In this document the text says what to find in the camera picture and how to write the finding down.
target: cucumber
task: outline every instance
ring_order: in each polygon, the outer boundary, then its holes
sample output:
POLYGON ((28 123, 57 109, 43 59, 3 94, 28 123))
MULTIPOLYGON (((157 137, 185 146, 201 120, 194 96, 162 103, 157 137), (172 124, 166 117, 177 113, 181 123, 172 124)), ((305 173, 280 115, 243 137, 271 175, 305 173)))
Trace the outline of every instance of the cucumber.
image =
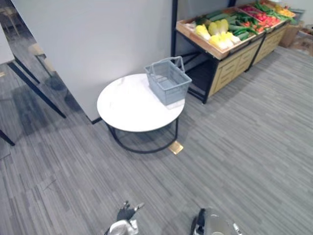
POLYGON ((195 22, 196 22, 196 25, 200 25, 200 24, 204 24, 206 20, 207 19, 204 17, 199 17, 199 18, 196 18, 195 22))
POLYGON ((212 17, 214 17, 214 16, 217 16, 217 15, 219 15, 219 14, 221 14, 222 12, 221 11, 215 11, 215 12, 212 12, 212 13, 210 13, 210 14, 207 14, 205 17, 207 18, 207 19, 210 19, 210 18, 212 18, 212 17))
POLYGON ((242 33, 242 34, 237 35, 237 37, 238 37, 241 41, 243 41, 243 40, 245 40, 245 39, 247 39, 247 38, 249 37, 249 33, 248 33, 248 32, 244 32, 244 33, 242 33))
POLYGON ((247 28, 247 31, 250 33, 254 33, 255 35, 258 35, 258 33, 254 31, 252 28, 247 28))
POLYGON ((235 21, 237 18, 237 16, 230 16, 230 17, 227 17, 226 20, 228 21, 228 23, 232 22, 232 21, 235 21))
POLYGON ((236 20, 236 25, 241 26, 241 22, 239 20, 236 20))
POLYGON ((248 28, 238 29, 238 30, 236 30, 235 32, 233 32, 233 35, 238 36, 238 35, 240 35, 240 34, 242 34, 242 33, 247 32, 247 30, 248 30, 248 28))
POLYGON ((243 13, 243 12, 236 12, 236 15, 237 16, 247 16, 247 14, 246 13, 243 13))
POLYGON ((236 31, 238 29, 244 29, 244 28, 246 28, 246 27, 236 26, 236 25, 232 25, 232 24, 229 25, 229 31, 236 31))
POLYGON ((217 16, 214 16, 214 17, 211 17, 210 18, 210 21, 218 21, 218 20, 221 20, 221 19, 224 19, 224 18, 227 18, 229 15, 228 14, 225 14, 225 13, 221 13, 217 16))

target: round table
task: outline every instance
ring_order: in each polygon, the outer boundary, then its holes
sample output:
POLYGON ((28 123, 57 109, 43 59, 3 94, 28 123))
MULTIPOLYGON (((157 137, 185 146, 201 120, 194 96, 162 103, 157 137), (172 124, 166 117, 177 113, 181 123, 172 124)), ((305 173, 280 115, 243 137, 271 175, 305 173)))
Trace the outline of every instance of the round table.
POLYGON ((178 117, 185 105, 180 100, 163 105, 149 88, 147 75, 134 74, 110 83, 99 95, 97 109, 107 124, 115 141, 123 148, 135 153, 154 153, 170 146, 178 136, 178 117), (176 121, 172 141, 163 147, 142 151, 125 146, 117 137, 116 129, 126 132, 149 132, 176 121))

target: gold floor plate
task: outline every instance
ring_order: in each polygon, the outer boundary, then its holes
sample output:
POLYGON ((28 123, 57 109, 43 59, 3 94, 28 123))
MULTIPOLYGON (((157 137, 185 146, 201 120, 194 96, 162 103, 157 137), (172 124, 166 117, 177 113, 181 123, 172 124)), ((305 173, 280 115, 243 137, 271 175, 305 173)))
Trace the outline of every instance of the gold floor plate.
POLYGON ((177 155, 180 151, 184 149, 184 146, 182 146, 178 141, 174 141, 169 147, 169 150, 171 150, 175 155, 177 155))

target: cabinet drawer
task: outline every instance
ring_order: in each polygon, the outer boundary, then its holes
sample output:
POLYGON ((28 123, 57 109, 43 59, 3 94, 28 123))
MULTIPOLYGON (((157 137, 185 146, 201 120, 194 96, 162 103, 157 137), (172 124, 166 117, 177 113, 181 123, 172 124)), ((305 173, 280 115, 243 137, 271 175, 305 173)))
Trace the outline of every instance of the cabinet drawer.
POLYGON ((269 53, 268 48, 264 48, 262 51, 260 51, 255 58, 253 64, 258 63, 260 60, 262 60, 267 54, 269 53))
POLYGON ((261 48, 266 49, 269 45, 271 45, 274 42, 274 39, 275 39, 274 37, 266 39, 261 48))
POLYGON ((279 44, 280 40, 282 39, 283 35, 284 35, 285 31, 282 31, 280 33, 278 33, 274 39, 273 39, 273 43, 274 44, 279 44))
POLYGON ((218 90, 220 90, 222 87, 224 87, 226 84, 228 84, 229 82, 231 82, 231 80, 233 79, 233 75, 234 72, 230 72, 229 74, 226 74, 225 76, 221 76, 219 78, 219 81, 216 84, 214 93, 217 92, 218 90))
POLYGON ((255 51, 256 51, 256 48, 253 48, 253 49, 247 51, 245 54, 242 54, 238 66, 240 66, 240 64, 244 64, 246 61, 251 62, 251 59, 252 59, 255 51))
POLYGON ((229 62, 228 64, 224 65, 222 67, 220 78, 224 77, 225 75, 229 74, 230 72, 234 72, 238 62, 239 62, 239 58, 236 58, 236 59, 232 60, 231 62, 229 62))
POLYGON ((241 73, 243 73, 247 68, 249 68, 250 63, 251 63, 251 59, 247 60, 243 64, 239 64, 236 68, 233 79, 239 76, 241 73))

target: table leg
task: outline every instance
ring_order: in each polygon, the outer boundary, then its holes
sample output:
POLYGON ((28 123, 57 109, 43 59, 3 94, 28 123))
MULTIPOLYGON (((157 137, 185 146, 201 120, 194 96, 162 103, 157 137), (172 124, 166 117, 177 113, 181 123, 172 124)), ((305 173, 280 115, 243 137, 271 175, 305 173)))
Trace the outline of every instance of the table leg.
POLYGON ((14 55, 16 63, 26 72, 29 76, 31 76, 37 83, 40 83, 40 81, 33 75, 31 71, 14 55))
POLYGON ((10 138, 1 130, 0 130, 0 137, 4 139, 6 142, 8 142, 11 146, 15 145, 15 143, 11 141, 10 138))
POLYGON ((21 80, 23 80, 47 105, 50 106, 51 109, 56 111, 61 117, 66 118, 66 116, 59 110, 59 108, 51 102, 51 100, 42 93, 38 87, 36 87, 29 79, 28 77, 13 63, 8 63, 8 66, 17 74, 17 76, 20 77, 21 80))
POLYGON ((117 137, 117 134, 116 134, 116 129, 110 125, 107 125, 109 131, 111 132, 114 140, 118 143, 118 145, 120 145, 122 148, 130 151, 130 152, 134 152, 134 153, 139 153, 139 154, 148 154, 148 153, 156 153, 156 152, 159 152, 167 147, 169 147, 175 140, 177 140, 177 137, 178 137, 178 126, 179 126, 179 118, 177 118, 176 120, 176 124, 175 124, 175 135, 174 135, 174 138, 169 142, 167 143, 165 146, 162 146, 160 148, 157 148, 157 149, 153 149, 153 150, 147 150, 147 151, 143 151, 143 150, 136 150, 136 149, 132 149, 132 148, 129 148, 127 146, 125 146, 121 141, 120 139, 117 137))

